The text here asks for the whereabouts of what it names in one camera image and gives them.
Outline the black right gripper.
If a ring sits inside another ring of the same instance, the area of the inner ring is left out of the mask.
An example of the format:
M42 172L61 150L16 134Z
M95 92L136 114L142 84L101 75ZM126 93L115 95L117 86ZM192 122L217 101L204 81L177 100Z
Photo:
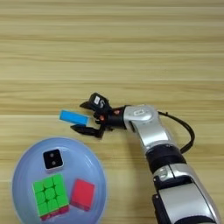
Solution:
M119 108L111 108L108 104L100 107L95 106L92 101L84 101L81 108L94 111L95 122L100 125L99 129L86 127L83 125L75 124L71 126L71 129L86 136L93 136L102 138L105 130L113 129L126 129L124 124L124 110L125 106Z

